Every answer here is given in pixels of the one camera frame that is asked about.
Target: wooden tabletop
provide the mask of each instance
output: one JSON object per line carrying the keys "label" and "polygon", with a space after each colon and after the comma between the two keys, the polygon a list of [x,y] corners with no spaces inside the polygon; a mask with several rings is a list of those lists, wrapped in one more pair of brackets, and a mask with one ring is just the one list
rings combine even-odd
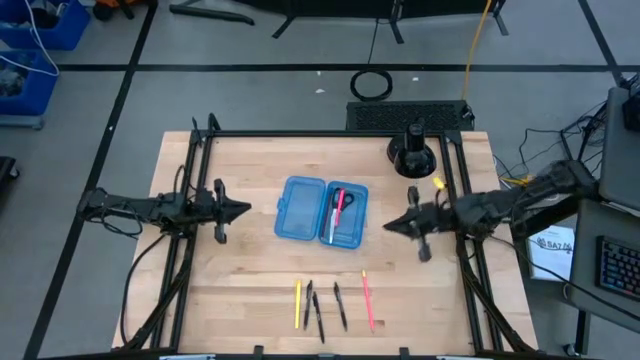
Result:
{"label": "wooden tabletop", "polygon": [[[474,192],[498,188],[486,133],[464,133],[464,149]],[[150,194],[170,192],[176,169],[184,163],[188,132],[165,133]],[[418,260],[418,246],[387,232],[382,225],[407,208],[407,187],[413,180],[397,175],[386,157],[388,138],[216,138],[207,186],[221,178],[227,196],[252,204],[252,209],[226,227],[228,243],[218,244],[213,225],[198,230],[180,352],[251,353],[263,345],[270,354],[472,354],[463,285],[452,233],[430,235],[433,258]],[[437,140],[427,140],[441,154]],[[462,194],[455,150],[458,194]],[[195,182],[197,170],[192,179]],[[312,242],[278,238],[273,231],[276,204],[289,176],[320,177],[362,184],[369,189],[362,245],[344,250]],[[432,175],[444,180],[442,168]],[[418,181],[422,201],[435,194],[432,177]],[[508,227],[497,236],[511,239]],[[136,257],[158,237],[145,227]],[[158,301],[169,240],[164,240],[138,265],[126,312],[130,338]],[[536,338],[513,249],[485,242],[488,270],[498,308],[522,338],[536,347]],[[361,270],[367,271],[375,315],[371,332]],[[313,280],[318,293],[326,343],[320,342],[315,314],[309,328],[294,328],[295,283]],[[341,287],[349,331],[340,321],[333,283]],[[485,348],[491,348],[482,306],[478,307]],[[173,308],[167,313],[163,345],[169,342]],[[114,345],[120,345],[117,335]]]}

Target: scissors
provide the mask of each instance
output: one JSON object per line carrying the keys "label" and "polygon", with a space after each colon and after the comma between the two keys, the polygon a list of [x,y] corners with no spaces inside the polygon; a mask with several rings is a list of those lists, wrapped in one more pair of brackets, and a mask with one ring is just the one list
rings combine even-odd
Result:
{"label": "scissors", "polygon": [[329,244],[333,244],[333,234],[340,224],[340,213],[355,201],[353,194],[343,188],[335,188],[331,196],[331,222],[329,223]]}

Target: black pen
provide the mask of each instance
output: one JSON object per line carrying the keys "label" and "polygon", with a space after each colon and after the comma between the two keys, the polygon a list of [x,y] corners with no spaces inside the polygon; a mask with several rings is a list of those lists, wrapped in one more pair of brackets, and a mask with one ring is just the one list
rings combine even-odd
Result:
{"label": "black pen", "polygon": [[324,329],[322,328],[322,316],[320,316],[320,304],[318,304],[318,295],[313,292],[313,307],[316,308],[316,317],[318,318],[318,329],[320,329],[320,340],[324,344]]}
{"label": "black pen", "polygon": [[342,306],[342,296],[340,296],[340,288],[338,287],[338,283],[333,283],[333,292],[336,294],[336,300],[338,300],[338,306],[340,307],[340,317],[342,318],[342,326],[344,326],[344,331],[347,331],[347,315],[344,313],[344,306]]}
{"label": "black pen", "polygon": [[313,290],[313,281],[309,281],[309,285],[307,285],[307,306],[304,309],[304,325],[303,325],[304,330],[307,330],[307,324],[309,324],[309,307],[311,306],[312,290]]}

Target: concrete floor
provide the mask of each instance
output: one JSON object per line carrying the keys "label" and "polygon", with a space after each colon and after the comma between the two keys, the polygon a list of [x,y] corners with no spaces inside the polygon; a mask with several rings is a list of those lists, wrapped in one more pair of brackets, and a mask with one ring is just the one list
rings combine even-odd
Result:
{"label": "concrete floor", "polygon": [[[640,64],[632,35],[640,16],[637,0],[588,3],[618,64]],[[139,63],[367,62],[373,20],[296,19],[274,40],[270,35],[282,16],[228,1],[212,4],[249,15],[257,24],[174,16],[168,2],[160,1]],[[16,157],[23,173],[4,195],[0,212],[3,358],[23,355],[123,81],[124,67],[89,72],[71,65],[126,65],[147,8],[135,12],[131,21],[121,14],[108,23],[92,21],[75,51],[53,54],[75,71],[60,76],[43,130],[0,129],[0,154]],[[577,0],[510,0],[502,14],[510,36],[501,36],[496,22],[487,20],[476,63],[607,65]],[[372,63],[464,64],[478,20],[478,15],[403,20],[404,45],[395,43],[388,25],[380,25]],[[489,132],[494,153],[507,165],[517,164],[526,127],[560,129],[606,98],[615,84],[611,73],[584,71],[472,73],[468,101],[477,116],[476,129]],[[163,132],[190,129],[192,116],[204,124],[209,112],[216,113],[224,129],[344,129],[346,103],[356,101],[348,88],[352,74],[138,71],[117,128],[107,130],[115,134],[98,186],[146,196]],[[392,76],[390,100],[457,99],[464,78],[462,72]],[[375,78],[363,78],[359,85],[365,94],[384,87]],[[572,138],[573,146],[577,138]],[[525,156],[556,141],[553,134],[535,134]],[[589,149],[588,154],[597,151]],[[535,172],[561,157],[556,146],[529,167]],[[85,225],[40,356],[109,349],[134,247],[130,239]],[[560,354],[561,345],[573,341],[577,310],[559,301],[557,284],[525,279],[525,287],[540,348]],[[592,322],[590,355],[595,358],[632,358],[638,342],[638,334],[601,319]]]}

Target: white cable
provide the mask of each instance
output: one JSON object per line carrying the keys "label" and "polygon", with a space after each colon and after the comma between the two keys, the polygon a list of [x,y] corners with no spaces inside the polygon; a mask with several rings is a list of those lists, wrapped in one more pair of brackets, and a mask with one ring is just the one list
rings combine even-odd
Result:
{"label": "white cable", "polygon": [[51,59],[51,57],[49,56],[49,53],[47,52],[47,49],[44,48],[44,45],[42,45],[42,40],[40,39],[40,35],[38,34],[38,30],[36,29],[36,21],[33,18],[33,10],[31,10],[31,5],[29,4],[29,0],[24,0],[24,3],[27,5],[27,10],[29,11],[29,17],[31,18],[31,29],[29,29],[29,32],[31,33],[31,36],[33,37],[33,40],[36,42],[36,44],[40,47],[40,49],[42,49],[42,52],[44,53],[44,56],[47,58],[47,61],[49,62],[49,64],[51,64],[55,70],[55,72],[48,72],[46,70],[40,70],[40,69],[34,69],[34,68],[30,68],[28,66],[22,65],[20,63],[17,63],[15,61],[9,60],[6,57],[0,55],[0,60],[4,60],[9,64],[12,64],[13,66],[17,66],[19,68],[28,70],[28,71],[33,71],[33,72],[37,72],[37,73],[41,73],[41,74],[46,74],[49,76],[53,76],[53,77],[58,77],[60,75],[60,70],[58,69],[58,66],[56,65],[56,63],[53,62],[53,60]]}

